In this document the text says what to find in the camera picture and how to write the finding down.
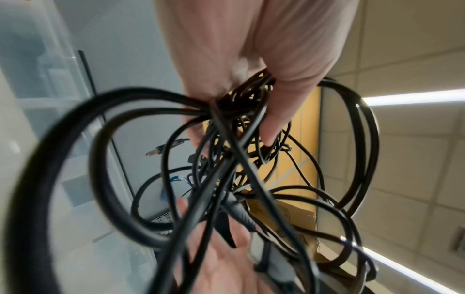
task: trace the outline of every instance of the cable bundle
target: cable bundle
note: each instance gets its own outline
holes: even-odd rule
[[[48,239],[49,207],[53,187],[67,154],[81,132],[94,119],[109,109],[122,103],[138,100],[163,100],[179,103],[186,108],[141,108],[122,113],[109,120],[94,139],[89,154],[89,174],[95,198],[111,223],[131,240],[154,250],[161,250],[162,258],[157,273],[150,285],[149,293],[188,293],[200,270],[207,245],[213,231],[218,212],[223,208],[251,232],[257,232],[255,223],[261,228],[262,238],[269,235],[279,242],[279,251],[291,264],[302,269],[306,293],[319,292],[318,272],[331,272],[338,268],[350,256],[352,251],[358,254],[357,275],[354,279],[353,293],[363,290],[365,281],[376,276],[373,261],[363,252],[362,241],[351,217],[361,205],[370,185],[379,152],[379,135],[376,119],[370,108],[360,96],[325,78],[320,86],[335,89],[343,98],[354,129],[356,146],[356,167],[349,190],[340,201],[336,201],[325,192],[322,171],[315,158],[290,134],[291,124],[276,138],[271,147],[262,146],[258,127],[266,113],[269,94],[274,79],[266,70],[257,73],[247,82],[218,101],[206,103],[182,95],[162,90],[131,88],[111,91],[88,100],[63,117],[45,136],[28,161],[16,186],[9,209],[6,228],[6,274],[12,293],[21,294],[58,294],[59,285],[52,268],[52,253]],[[364,115],[370,134],[370,152],[366,158],[365,133],[360,117]],[[111,185],[107,171],[107,149],[114,132],[124,123],[139,117],[163,114],[190,115],[192,120],[178,128],[163,148],[161,174],[147,180],[135,195],[129,214],[119,203]],[[206,135],[196,151],[192,166],[169,169],[168,159],[171,147],[178,136],[187,128],[209,120]],[[297,145],[314,163],[320,182],[315,188],[305,178],[295,160],[289,154],[288,140]],[[253,144],[255,150],[248,151]],[[208,147],[208,158],[202,152]],[[283,186],[268,191],[264,182],[268,181],[276,169],[280,152],[291,158],[307,186]],[[264,181],[257,177],[257,170],[265,164],[272,164],[270,173]],[[176,199],[170,182],[170,174],[182,170],[192,171],[192,191],[190,206],[181,218],[176,207]],[[153,181],[161,178],[169,209],[173,218],[171,223],[154,223],[143,219],[138,211],[138,203],[145,189]],[[315,192],[322,200],[301,196],[279,194],[287,189],[305,189]],[[270,218],[282,230],[290,244],[265,224],[247,213],[243,213],[245,199],[258,199]],[[342,224],[346,240],[323,232],[304,230],[287,223],[277,210],[275,200],[293,200],[310,203],[332,213]],[[206,221],[199,250],[193,262],[189,261],[186,241],[200,221]],[[173,230],[168,236],[162,231]],[[296,237],[295,231],[302,231],[318,238],[327,239],[344,245],[340,255],[327,263],[317,264],[308,258],[304,247]],[[183,280],[173,286],[173,269],[179,257],[183,260]]]

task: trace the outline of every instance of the white light strip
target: white light strip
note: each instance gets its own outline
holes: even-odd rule
[[[465,101],[465,89],[363,98],[369,106]]]
[[[400,265],[397,262],[392,261],[389,258],[384,257],[383,255],[378,254],[378,253],[376,253],[376,252],[374,252],[374,251],[372,251],[372,250],[370,250],[370,249],[368,249],[366,247],[364,247],[363,250],[368,255],[370,255],[374,259],[378,260],[379,262],[384,263],[385,265],[389,266],[390,268],[400,272],[401,274],[406,275],[407,277],[409,277],[411,279],[414,279],[418,283],[421,283],[421,284],[425,285],[426,287],[428,287],[430,289],[433,289],[433,290],[435,290],[435,291],[437,291],[437,292],[439,292],[441,294],[459,294],[458,292],[455,292],[454,290],[449,289],[446,286],[443,286],[443,285],[439,284],[438,282],[433,281],[432,279],[429,279],[429,278],[427,278],[425,276],[422,276],[419,273],[414,272],[413,270],[411,270],[409,268],[406,268],[405,266]]]

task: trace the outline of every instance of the hand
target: hand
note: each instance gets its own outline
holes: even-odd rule
[[[186,95],[220,98],[265,65],[276,77],[260,125],[267,146],[338,59],[358,5],[358,0],[154,1]],[[202,125],[187,134],[197,148]]]
[[[187,210],[187,200],[178,200],[181,214]],[[237,248],[231,248],[217,231],[213,231],[199,275],[191,291],[192,294],[272,294],[273,292],[253,271],[252,262],[246,250],[250,233],[237,221],[229,217],[229,227]],[[196,226],[189,237],[187,247],[191,256],[197,252],[205,222]],[[174,272],[179,284],[181,279],[180,263]]]

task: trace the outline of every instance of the palm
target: palm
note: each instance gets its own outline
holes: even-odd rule
[[[187,201],[178,201],[179,210],[185,212]],[[192,289],[193,294],[267,294],[272,293],[268,286],[253,271],[252,262],[247,256],[250,233],[238,222],[229,218],[229,226],[236,248],[231,248],[214,231],[208,246],[202,268]],[[190,256],[194,256],[200,244],[205,222],[192,232],[187,246]],[[176,267],[175,277],[179,283],[181,267]]]

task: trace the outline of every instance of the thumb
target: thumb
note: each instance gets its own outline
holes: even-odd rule
[[[318,81],[317,78],[276,81],[266,116],[260,124],[260,137],[266,146],[273,144],[280,130],[294,117]]]

